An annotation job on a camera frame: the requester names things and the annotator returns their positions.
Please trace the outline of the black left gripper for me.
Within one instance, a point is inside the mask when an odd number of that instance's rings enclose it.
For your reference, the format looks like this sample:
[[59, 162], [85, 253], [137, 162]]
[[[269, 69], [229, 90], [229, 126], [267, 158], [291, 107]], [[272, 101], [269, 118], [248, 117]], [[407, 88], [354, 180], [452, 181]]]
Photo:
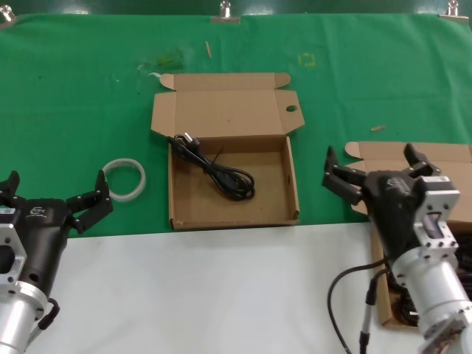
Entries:
[[113, 212], [108, 183], [99, 170], [94, 189], [68, 198], [24, 200], [16, 195], [20, 176], [13, 170], [1, 182], [1, 223], [12, 224], [26, 252], [18, 280], [49, 296], [71, 227], [83, 234]]

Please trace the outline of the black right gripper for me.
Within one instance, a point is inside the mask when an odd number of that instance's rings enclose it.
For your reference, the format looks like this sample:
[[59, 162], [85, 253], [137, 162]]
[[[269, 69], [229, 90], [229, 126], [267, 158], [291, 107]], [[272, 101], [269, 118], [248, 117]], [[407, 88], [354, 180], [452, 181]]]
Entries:
[[322, 186], [351, 205], [358, 205], [363, 198], [389, 261], [420, 245], [413, 230], [420, 202], [420, 196], [413, 191], [415, 180], [442, 172], [412, 143], [405, 146], [404, 156], [409, 163], [405, 170], [372, 171], [367, 176], [364, 171], [340, 165], [332, 146], [327, 149], [324, 163]]

